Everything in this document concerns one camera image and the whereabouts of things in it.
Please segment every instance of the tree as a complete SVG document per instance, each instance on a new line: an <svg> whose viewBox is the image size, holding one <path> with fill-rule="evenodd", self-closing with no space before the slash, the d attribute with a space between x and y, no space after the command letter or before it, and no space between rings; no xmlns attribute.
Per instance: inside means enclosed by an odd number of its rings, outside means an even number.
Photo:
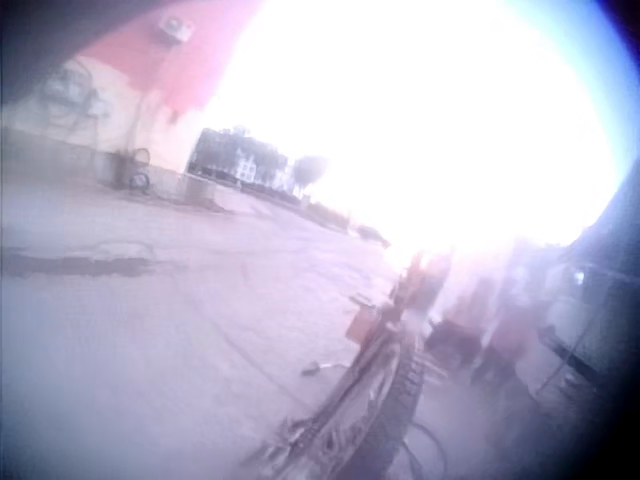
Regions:
<svg viewBox="0 0 640 480"><path fill-rule="evenodd" d="M293 166L293 179L304 190L322 178L328 165L329 161L326 158L317 155L299 158Z"/></svg>

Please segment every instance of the pavement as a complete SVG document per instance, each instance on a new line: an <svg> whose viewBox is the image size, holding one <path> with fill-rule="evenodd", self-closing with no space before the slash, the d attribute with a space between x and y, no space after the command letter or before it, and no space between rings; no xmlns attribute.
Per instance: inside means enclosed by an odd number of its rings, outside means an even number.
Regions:
<svg viewBox="0 0 640 480"><path fill-rule="evenodd" d="M27 478L224 478L335 384L339 370L300 370L355 355L348 298L385 298L384 250L230 192L234 213L213 213L4 179L3 455ZM418 419L450 478L508 478L534 458L491 446L493 407L464 382L425 389ZM433 444L409 441L437 478ZM397 463L390 478L408 478Z"/></svg>

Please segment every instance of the bicycle tire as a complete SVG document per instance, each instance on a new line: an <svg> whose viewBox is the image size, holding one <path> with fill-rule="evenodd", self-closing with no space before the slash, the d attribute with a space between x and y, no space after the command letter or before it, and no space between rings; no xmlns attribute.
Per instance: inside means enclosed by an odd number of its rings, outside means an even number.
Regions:
<svg viewBox="0 0 640 480"><path fill-rule="evenodd" d="M402 339L394 378L376 418L336 480L382 480L407 434L422 393L423 365L414 335Z"/></svg>

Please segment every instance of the bicycle wheel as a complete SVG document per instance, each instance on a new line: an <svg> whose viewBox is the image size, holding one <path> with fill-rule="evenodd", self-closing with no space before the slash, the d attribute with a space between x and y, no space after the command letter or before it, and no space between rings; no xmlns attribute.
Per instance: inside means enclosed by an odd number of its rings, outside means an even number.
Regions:
<svg viewBox="0 0 640 480"><path fill-rule="evenodd" d="M369 343L319 412L290 424L234 478L382 479L400 448L422 389L418 341L393 333Z"/></svg>

